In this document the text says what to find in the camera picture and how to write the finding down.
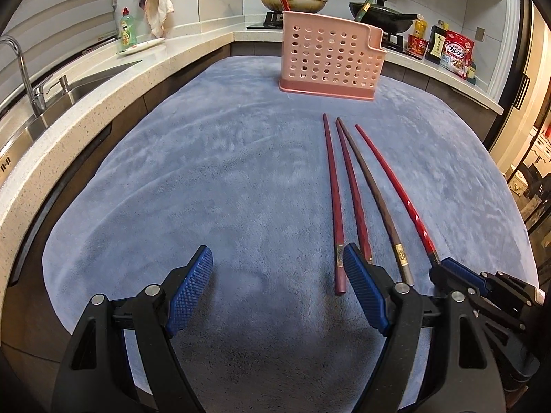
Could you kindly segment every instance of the plastic basket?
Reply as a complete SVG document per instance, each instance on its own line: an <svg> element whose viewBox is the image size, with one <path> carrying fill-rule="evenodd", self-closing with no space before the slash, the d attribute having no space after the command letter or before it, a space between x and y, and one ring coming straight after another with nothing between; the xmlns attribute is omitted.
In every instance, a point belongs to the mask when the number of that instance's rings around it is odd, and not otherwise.
<svg viewBox="0 0 551 413"><path fill-rule="evenodd" d="M283 91L373 100L386 51L376 26L304 12L283 15Z"/></svg>

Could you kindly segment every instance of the bottle label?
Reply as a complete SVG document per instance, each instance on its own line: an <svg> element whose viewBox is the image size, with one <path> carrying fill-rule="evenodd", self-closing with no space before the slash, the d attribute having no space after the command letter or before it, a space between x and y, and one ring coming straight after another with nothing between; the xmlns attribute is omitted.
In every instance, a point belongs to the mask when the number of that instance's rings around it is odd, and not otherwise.
<svg viewBox="0 0 551 413"><path fill-rule="evenodd" d="M434 34L434 46L430 50L430 53L433 56L436 56L439 59L442 58L442 51L444 50L444 41L445 40L446 40L446 38L443 35Z"/></svg>
<svg viewBox="0 0 551 413"><path fill-rule="evenodd" d="M128 46L130 44L130 29L126 22L121 22L121 40L122 46Z"/></svg>

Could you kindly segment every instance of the speckled countertop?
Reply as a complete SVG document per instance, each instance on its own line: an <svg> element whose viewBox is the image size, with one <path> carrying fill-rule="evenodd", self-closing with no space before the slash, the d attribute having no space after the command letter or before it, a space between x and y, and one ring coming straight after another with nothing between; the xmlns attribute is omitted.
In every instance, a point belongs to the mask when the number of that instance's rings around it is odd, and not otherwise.
<svg viewBox="0 0 551 413"><path fill-rule="evenodd" d="M0 188L0 320L4 295L17 252L33 218L63 172L84 147L132 102L201 57L232 42L281 42L281 31L250 30L243 17L211 20L174 29L162 45L126 57L116 55L118 43L103 46L70 63L54 75L69 82L125 63L139 63L90 92L57 120L23 156ZM432 64L388 52L386 60L438 79L502 114L497 103L477 87ZM2 130L29 116L22 99L2 119Z"/></svg>

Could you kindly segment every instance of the faucet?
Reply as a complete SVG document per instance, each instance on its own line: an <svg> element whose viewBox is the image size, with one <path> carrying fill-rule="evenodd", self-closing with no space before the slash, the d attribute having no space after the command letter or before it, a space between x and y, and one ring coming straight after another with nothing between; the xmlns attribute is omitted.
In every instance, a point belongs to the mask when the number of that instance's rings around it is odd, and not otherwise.
<svg viewBox="0 0 551 413"><path fill-rule="evenodd" d="M23 57L23 49L14 37L12 37L11 35L2 35L2 37L0 37L0 44L2 43L10 46L17 56L17 63L19 65L19 71L21 72L21 78L23 79L25 91L27 92L27 96L29 96L32 111L34 112L35 117L38 118L46 110L46 102L44 101L44 84L40 84L36 89L32 87L31 81L29 79L29 72L27 71L27 65L25 63L25 58ZM61 77L59 83L61 84L63 93L67 93L69 91L67 77Z"/></svg>

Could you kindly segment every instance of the green dish soap bottle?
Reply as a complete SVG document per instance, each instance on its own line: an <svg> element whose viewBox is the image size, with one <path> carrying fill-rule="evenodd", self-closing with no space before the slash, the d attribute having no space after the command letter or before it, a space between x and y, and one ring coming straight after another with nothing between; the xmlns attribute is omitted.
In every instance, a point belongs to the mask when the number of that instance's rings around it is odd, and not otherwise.
<svg viewBox="0 0 551 413"><path fill-rule="evenodd" d="M122 10L121 43L123 51L138 43L136 31L134 30L134 17L130 15L128 8Z"/></svg>

